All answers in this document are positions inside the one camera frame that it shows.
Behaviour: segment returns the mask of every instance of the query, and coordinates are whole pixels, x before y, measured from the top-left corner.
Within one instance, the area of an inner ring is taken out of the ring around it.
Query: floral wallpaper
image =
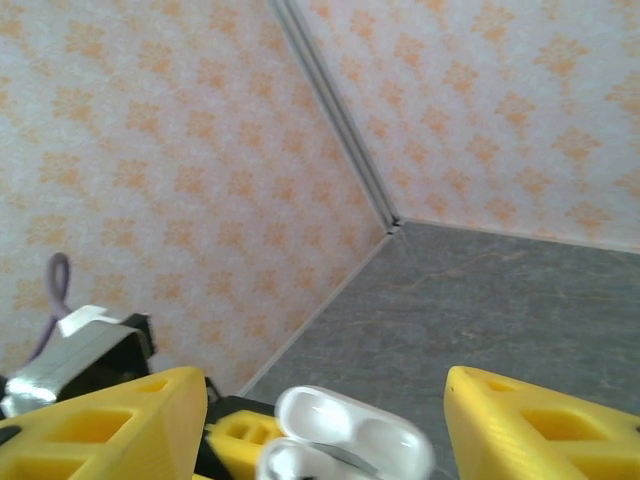
[[[0,0],[0,371],[69,303],[238,389],[384,235],[266,2]]]
[[[300,0],[405,217],[640,249],[633,0]]]

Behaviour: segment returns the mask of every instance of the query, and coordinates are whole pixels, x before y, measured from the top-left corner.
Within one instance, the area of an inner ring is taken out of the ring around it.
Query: floor
[[[639,413],[640,255],[409,223],[249,391],[313,384],[424,430],[457,479],[448,369],[490,370]]]

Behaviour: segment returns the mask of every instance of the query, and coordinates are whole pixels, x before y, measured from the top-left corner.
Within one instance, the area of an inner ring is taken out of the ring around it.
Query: wallpaper
[[[0,0],[0,371],[68,302],[233,392],[381,240],[262,1]]]
[[[400,213],[640,249],[634,0],[300,0]]]

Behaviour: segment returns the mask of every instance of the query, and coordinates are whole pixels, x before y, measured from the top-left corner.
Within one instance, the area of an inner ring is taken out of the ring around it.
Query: purple cable
[[[51,340],[58,320],[71,313],[71,309],[64,303],[67,299],[70,279],[71,264],[69,263],[69,257],[64,253],[55,253],[47,262],[47,269],[44,274],[44,288],[47,292],[49,307],[51,307],[51,317],[42,335],[40,335],[38,343],[31,352],[31,355],[29,355],[27,364],[32,362],[45,349],[49,340]]]

